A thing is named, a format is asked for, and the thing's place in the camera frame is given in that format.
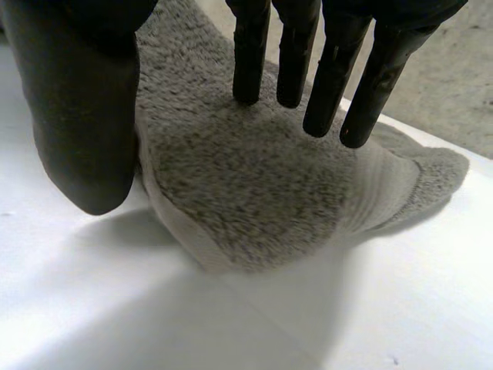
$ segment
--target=white table surface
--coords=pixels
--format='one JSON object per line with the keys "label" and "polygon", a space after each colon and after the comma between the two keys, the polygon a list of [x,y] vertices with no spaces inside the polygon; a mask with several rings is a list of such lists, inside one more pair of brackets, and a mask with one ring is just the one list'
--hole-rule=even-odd
{"label": "white table surface", "polygon": [[0,45],[0,368],[492,370],[493,164],[382,120],[470,159],[443,210],[271,273],[211,276],[140,186],[104,217],[57,191]]}

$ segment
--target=fabric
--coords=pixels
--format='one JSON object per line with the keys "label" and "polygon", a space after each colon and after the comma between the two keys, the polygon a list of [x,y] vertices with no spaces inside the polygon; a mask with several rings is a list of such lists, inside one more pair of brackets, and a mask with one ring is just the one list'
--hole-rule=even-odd
{"label": "fabric", "polygon": [[463,156],[383,125],[349,150],[341,111],[326,137],[306,135],[308,91],[298,109],[277,104],[272,64],[260,101],[239,105],[233,45],[193,0],[159,2],[138,43],[143,181],[160,220],[209,271],[263,271],[336,235],[398,224],[444,203],[467,173]]}

